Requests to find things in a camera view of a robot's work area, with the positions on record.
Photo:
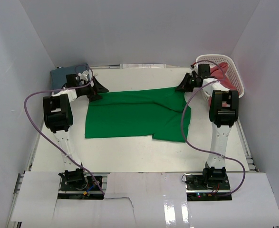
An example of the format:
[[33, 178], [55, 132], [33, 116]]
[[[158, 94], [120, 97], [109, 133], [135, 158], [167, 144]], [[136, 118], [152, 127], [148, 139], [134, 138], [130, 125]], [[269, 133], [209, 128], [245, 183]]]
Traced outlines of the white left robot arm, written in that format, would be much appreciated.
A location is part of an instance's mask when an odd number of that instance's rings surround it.
[[43, 97], [43, 114], [45, 126], [55, 136], [57, 145], [64, 152], [63, 172], [60, 176], [65, 178], [68, 185], [83, 190], [86, 188], [88, 179], [83, 168], [81, 159], [70, 139], [70, 127], [73, 125], [73, 115], [70, 103], [81, 96], [86, 96], [90, 102], [102, 99], [101, 93], [109, 92], [94, 77], [93, 73], [85, 70], [82, 73], [66, 75], [66, 83], [63, 90]]

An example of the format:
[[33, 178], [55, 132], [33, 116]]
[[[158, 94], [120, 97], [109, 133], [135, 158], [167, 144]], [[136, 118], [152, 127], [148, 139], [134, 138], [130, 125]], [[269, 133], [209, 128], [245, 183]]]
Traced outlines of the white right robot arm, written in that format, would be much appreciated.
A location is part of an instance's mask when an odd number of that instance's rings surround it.
[[199, 180], [209, 190], [219, 187], [227, 179], [225, 161], [228, 136], [239, 117], [239, 92], [226, 77], [226, 63], [215, 64], [214, 67], [211, 64], [211, 61], [192, 64], [191, 72], [186, 73], [176, 88], [177, 92], [192, 92], [194, 95], [202, 90], [210, 97], [212, 141]]

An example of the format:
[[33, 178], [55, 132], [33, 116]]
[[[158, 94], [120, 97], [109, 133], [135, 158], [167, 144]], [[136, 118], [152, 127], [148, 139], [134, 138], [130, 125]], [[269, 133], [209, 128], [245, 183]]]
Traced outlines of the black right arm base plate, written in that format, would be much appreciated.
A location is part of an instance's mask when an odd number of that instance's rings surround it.
[[181, 177], [181, 181], [185, 184], [188, 202], [232, 200], [227, 176], [222, 182], [205, 183], [202, 174], [185, 173]]

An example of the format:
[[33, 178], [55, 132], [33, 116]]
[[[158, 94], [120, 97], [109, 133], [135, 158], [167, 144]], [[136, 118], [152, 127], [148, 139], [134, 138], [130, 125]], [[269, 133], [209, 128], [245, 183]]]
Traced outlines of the green t shirt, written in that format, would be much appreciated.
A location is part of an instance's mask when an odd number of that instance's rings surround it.
[[85, 138], [151, 136], [183, 143], [191, 108], [174, 87], [111, 92], [88, 105]]

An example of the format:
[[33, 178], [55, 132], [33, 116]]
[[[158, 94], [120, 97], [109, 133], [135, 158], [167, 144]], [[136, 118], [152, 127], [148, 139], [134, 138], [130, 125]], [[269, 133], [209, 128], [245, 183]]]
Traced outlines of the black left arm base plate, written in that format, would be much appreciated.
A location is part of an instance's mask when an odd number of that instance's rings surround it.
[[103, 200], [104, 195], [100, 191], [99, 186], [103, 192], [106, 191], [107, 187], [107, 174], [97, 173], [95, 175], [96, 181], [88, 174], [85, 175], [85, 180], [80, 183], [71, 184], [68, 183], [64, 174], [60, 173], [60, 185], [58, 190], [59, 200]]

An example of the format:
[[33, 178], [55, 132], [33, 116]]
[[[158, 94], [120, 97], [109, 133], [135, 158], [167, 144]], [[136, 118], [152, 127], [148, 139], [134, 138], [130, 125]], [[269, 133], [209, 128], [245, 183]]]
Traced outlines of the pink t shirt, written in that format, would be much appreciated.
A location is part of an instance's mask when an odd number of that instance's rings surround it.
[[225, 75], [228, 70], [228, 64], [226, 62], [219, 63], [220, 68], [214, 66], [211, 68], [211, 76], [220, 80], [220, 83], [229, 90], [237, 90], [237, 88], [230, 82]]

